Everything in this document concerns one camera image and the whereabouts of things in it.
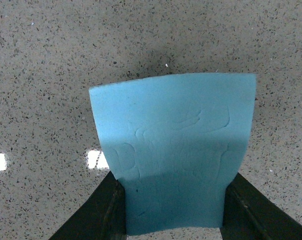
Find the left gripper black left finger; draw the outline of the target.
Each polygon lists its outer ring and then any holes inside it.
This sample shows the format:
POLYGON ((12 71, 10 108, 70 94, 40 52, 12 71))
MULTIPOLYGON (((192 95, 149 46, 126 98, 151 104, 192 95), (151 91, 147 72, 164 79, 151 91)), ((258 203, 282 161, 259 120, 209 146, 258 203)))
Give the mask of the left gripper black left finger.
POLYGON ((51 240, 125 240, 125 189, 109 172, 51 240))

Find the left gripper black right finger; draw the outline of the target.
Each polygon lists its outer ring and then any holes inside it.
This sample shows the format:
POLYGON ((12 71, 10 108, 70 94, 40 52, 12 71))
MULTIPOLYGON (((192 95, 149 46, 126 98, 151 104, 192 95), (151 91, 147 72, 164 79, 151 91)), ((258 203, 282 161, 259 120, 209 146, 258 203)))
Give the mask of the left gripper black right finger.
POLYGON ((226 189, 220 232, 224 240, 302 240, 302 225, 240 173, 226 189))

